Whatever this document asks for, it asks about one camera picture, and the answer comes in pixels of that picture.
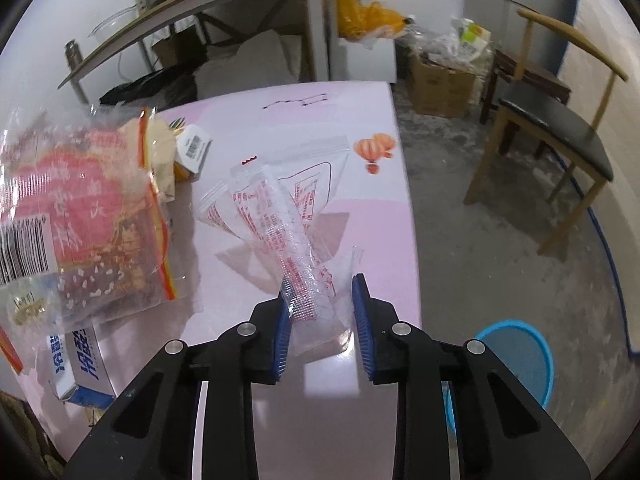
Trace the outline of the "blue toothpaste box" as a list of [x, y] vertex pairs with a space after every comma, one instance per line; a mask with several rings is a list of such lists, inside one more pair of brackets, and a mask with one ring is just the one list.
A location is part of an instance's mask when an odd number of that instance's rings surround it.
[[50, 384], [58, 400], [106, 410], [116, 396], [92, 327], [48, 337]]

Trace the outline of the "clear red-trim food bag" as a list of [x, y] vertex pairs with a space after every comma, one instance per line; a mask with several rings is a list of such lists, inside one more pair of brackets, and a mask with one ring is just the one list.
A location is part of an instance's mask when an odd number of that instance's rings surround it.
[[1, 318], [50, 334], [176, 300], [175, 133], [152, 108], [14, 110], [1, 133]]

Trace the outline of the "clear red-print plastic bag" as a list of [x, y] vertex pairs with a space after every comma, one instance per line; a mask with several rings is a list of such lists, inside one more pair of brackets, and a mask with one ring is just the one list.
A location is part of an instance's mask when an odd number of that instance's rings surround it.
[[352, 333], [352, 270], [362, 252], [337, 252], [321, 214], [347, 165], [346, 136], [263, 152], [233, 167], [193, 207], [196, 220], [254, 252], [282, 292], [290, 348], [306, 360], [341, 352]]

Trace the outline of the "yellow cardboard box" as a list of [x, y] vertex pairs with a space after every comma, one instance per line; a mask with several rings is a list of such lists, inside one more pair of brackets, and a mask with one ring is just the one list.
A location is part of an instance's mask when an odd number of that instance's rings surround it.
[[175, 119], [169, 128], [176, 139], [175, 181], [190, 180], [200, 173], [212, 137], [200, 126], [188, 124], [184, 117]]

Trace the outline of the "blue trash basket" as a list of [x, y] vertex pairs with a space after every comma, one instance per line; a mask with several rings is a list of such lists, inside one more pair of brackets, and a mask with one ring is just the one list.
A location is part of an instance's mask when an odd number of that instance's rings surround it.
[[473, 350], [489, 348], [518, 378], [545, 410], [554, 387], [551, 349], [534, 326], [520, 320], [503, 320], [481, 330], [469, 340]]

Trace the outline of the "cardboard box with trash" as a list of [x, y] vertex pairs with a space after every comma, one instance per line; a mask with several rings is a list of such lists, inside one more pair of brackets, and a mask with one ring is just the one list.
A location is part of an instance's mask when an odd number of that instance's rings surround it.
[[468, 110], [476, 76], [425, 63], [416, 53], [411, 55], [408, 79], [409, 100], [421, 115], [460, 118]]

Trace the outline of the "right wooden chair black seat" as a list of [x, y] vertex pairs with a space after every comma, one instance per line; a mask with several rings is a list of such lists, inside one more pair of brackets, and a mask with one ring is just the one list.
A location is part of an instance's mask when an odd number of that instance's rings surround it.
[[[475, 194], [480, 188], [492, 160], [499, 151], [506, 126], [510, 122], [540, 142], [549, 145], [550, 148], [568, 159], [570, 166], [565, 170], [558, 184], [555, 185], [548, 200], [555, 199], [562, 190], [562, 186], [570, 180], [575, 169], [580, 169], [588, 174], [592, 179], [592, 185], [577, 206], [538, 246], [537, 252], [542, 255], [548, 252], [555, 243], [562, 240], [564, 236], [567, 236], [570, 228], [592, 205], [598, 194], [614, 180], [613, 168], [598, 135], [598, 128], [608, 108], [614, 84], [618, 80], [626, 82], [629, 76], [612, 58], [598, 49], [574, 26], [556, 18], [550, 18], [550, 16], [526, 8], [526, 6], [518, 8], [518, 15], [526, 19], [518, 64], [516, 64], [508, 91], [499, 100], [494, 128], [488, 136], [483, 156], [465, 193], [464, 202], [467, 205], [475, 202]], [[599, 107], [591, 122], [586, 122], [584, 118], [581, 118], [565, 104], [524, 81], [526, 62], [532, 46], [536, 24], [574, 44], [575, 47], [590, 54], [611, 70]]]

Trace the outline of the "black clothing pile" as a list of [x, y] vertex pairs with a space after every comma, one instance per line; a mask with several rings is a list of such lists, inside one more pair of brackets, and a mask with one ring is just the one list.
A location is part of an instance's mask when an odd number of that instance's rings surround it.
[[106, 106], [129, 105], [167, 110], [198, 98], [193, 74], [175, 65], [139, 79], [120, 84], [100, 97]]

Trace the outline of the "steel thermos bottle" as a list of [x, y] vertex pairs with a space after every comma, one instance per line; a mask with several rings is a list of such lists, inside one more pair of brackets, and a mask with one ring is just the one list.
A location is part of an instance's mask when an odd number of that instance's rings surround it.
[[81, 50], [78, 42], [75, 39], [70, 40], [64, 48], [65, 58], [67, 66], [70, 70], [76, 70], [76, 68], [84, 62], [84, 57], [81, 54]]

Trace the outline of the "clear plastic bowl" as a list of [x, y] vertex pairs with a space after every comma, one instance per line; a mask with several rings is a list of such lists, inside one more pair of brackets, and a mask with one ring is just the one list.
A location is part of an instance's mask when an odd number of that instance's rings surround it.
[[136, 6], [128, 6], [126, 9], [122, 9], [99, 24], [90, 32], [89, 36], [94, 38], [99, 44], [106, 41], [111, 36], [117, 34], [125, 26], [133, 22], [138, 17], [138, 10]]

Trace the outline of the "yellow plastic bag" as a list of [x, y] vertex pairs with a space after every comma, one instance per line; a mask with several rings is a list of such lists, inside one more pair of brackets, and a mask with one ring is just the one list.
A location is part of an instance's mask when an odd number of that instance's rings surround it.
[[336, 0], [338, 36], [351, 42], [394, 39], [405, 30], [407, 18], [377, 1]]

